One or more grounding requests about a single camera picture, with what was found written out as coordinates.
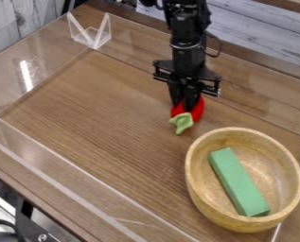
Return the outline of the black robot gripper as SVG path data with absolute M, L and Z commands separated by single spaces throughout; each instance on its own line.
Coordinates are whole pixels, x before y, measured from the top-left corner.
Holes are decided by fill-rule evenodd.
M 190 112 L 198 102 L 200 93 L 220 96 L 221 76 L 212 71 L 205 65 L 201 65 L 196 70 L 176 70 L 172 60 L 156 60 L 153 62 L 154 73 L 153 78 L 166 82 L 169 86 L 172 103 L 176 106 L 184 97 L 185 111 Z

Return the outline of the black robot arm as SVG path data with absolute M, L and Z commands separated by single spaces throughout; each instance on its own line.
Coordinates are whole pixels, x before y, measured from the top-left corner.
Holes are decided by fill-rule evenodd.
M 190 112 L 202 94 L 220 95 L 221 76 L 206 66 L 206 37 L 217 38 L 206 31 L 212 24 L 212 12 L 206 0 L 139 0 L 146 7 L 164 11 L 172 31 L 173 58 L 153 62 L 153 77 L 168 83 L 173 106 L 184 105 Z

